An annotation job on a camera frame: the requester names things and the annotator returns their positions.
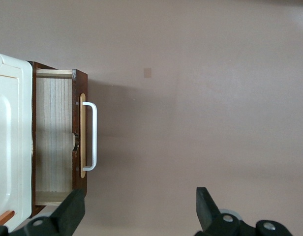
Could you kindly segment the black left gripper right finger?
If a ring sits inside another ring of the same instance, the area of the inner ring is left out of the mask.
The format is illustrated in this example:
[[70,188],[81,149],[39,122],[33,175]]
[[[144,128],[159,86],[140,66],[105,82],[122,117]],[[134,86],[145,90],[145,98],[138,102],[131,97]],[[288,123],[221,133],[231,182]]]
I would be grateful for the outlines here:
[[205,187],[196,189],[196,213],[202,227],[197,236],[290,236],[282,224],[260,220],[250,226],[235,211],[219,209]]

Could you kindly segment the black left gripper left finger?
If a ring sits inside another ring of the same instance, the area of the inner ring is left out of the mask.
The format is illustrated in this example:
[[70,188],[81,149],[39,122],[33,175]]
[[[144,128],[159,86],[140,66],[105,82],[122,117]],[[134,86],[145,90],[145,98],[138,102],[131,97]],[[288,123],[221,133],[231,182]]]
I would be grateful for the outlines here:
[[50,216],[37,217],[13,232],[1,225],[0,236],[71,236],[84,215],[84,191],[74,189]]

